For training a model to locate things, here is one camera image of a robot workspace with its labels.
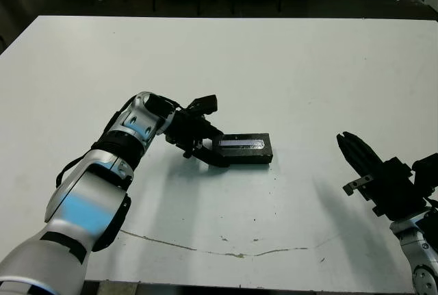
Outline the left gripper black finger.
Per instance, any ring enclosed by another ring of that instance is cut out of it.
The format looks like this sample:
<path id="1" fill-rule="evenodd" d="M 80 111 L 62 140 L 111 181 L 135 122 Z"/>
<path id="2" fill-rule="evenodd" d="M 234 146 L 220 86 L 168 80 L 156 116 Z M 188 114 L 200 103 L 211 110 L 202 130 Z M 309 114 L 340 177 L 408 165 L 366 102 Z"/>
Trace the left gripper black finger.
<path id="1" fill-rule="evenodd" d="M 204 123 L 204 134 L 205 136 L 222 136 L 224 133 L 206 121 Z"/>
<path id="2" fill-rule="evenodd" d="M 196 146 L 194 147 L 194 156 L 195 158 L 201 160 L 202 162 L 205 162 L 210 166 L 215 166 L 218 168 L 229 167 L 229 162 L 223 155 L 211 149 L 208 149 L 206 146 L 203 145 L 202 142 L 196 143 Z"/>

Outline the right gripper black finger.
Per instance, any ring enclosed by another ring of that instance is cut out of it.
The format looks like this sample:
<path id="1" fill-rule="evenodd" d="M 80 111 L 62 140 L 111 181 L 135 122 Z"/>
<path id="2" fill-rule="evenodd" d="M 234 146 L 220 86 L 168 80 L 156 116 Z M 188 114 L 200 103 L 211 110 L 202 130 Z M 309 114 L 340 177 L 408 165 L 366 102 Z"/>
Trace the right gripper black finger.
<path id="1" fill-rule="evenodd" d="M 337 134 L 336 140 L 346 161 L 361 176 L 368 174 L 365 162 L 365 142 L 352 133 Z"/>
<path id="2" fill-rule="evenodd" d="M 368 174 L 370 174 L 377 165 L 382 164 L 382 159 L 373 151 L 373 149 L 365 143 L 365 149 L 366 153 L 365 155 L 365 162 L 366 166 L 368 167 Z"/>

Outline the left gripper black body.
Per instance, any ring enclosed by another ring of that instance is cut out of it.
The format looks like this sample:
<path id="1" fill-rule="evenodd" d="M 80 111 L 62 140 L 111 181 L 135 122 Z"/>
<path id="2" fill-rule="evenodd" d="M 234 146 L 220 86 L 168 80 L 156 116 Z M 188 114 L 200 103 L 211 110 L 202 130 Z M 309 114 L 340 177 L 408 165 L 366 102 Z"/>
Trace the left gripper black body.
<path id="1" fill-rule="evenodd" d="M 210 159 L 211 152 L 203 145 L 203 140 L 211 136 L 210 127 L 203 116 L 177 110 L 164 134 L 166 141 L 181 149 L 185 158 Z"/>

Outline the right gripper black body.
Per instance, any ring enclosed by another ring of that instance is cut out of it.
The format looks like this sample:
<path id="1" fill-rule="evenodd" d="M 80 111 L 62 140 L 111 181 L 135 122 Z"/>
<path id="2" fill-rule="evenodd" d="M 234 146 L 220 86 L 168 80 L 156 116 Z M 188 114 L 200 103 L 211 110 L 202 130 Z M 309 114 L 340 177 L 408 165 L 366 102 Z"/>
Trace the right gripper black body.
<path id="1" fill-rule="evenodd" d="M 422 211 L 432 194 L 432 157 L 417 160 L 412 166 L 393 157 L 368 175 L 347 183 L 344 192 L 360 192 L 374 203 L 373 212 L 390 220 L 402 220 Z"/>

